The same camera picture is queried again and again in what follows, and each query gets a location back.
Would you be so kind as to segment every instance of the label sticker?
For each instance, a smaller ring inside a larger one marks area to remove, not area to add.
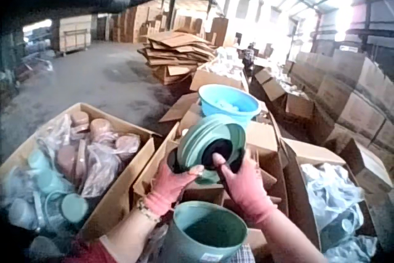
[[[214,255],[205,253],[199,260],[200,262],[219,262],[223,258],[223,255]]]

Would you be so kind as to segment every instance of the gloved hand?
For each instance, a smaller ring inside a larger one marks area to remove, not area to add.
[[[241,208],[247,220],[256,224],[263,222],[277,208],[267,196],[260,170],[248,150],[236,174],[226,165],[222,155],[214,153],[212,158],[218,174],[225,180],[227,193]]]
[[[151,192],[143,199],[145,206],[153,214],[161,217],[175,203],[182,190],[204,171],[203,165],[193,166],[188,172],[174,174],[167,165],[167,157],[159,164],[159,169],[153,180]]]

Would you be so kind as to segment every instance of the gold bracelet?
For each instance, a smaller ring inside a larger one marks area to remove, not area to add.
[[[154,214],[152,213],[152,211],[151,211],[149,208],[147,208],[147,206],[145,206],[145,203],[143,203],[142,198],[140,198],[140,199],[138,200],[138,202],[137,202],[137,208],[138,208],[138,210],[139,210],[142,214],[144,214],[145,216],[147,216],[147,218],[148,218],[149,220],[151,220],[151,221],[153,221],[153,222],[156,222],[156,223],[161,222],[161,218],[160,218],[160,217],[158,217],[158,218],[154,217]]]

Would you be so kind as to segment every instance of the red sleeve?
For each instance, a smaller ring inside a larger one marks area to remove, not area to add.
[[[101,242],[77,243],[76,252],[65,258],[63,263],[116,263]]]

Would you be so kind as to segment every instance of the blue plastic pot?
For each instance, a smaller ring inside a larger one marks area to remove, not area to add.
[[[189,201],[175,208],[160,262],[227,262],[247,235],[245,222],[212,203]]]
[[[224,114],[233,118],[243,128],[261,111],[260,103],[255,97],[235,87],[207,84],[200,87],[198,94],[205,116]]]

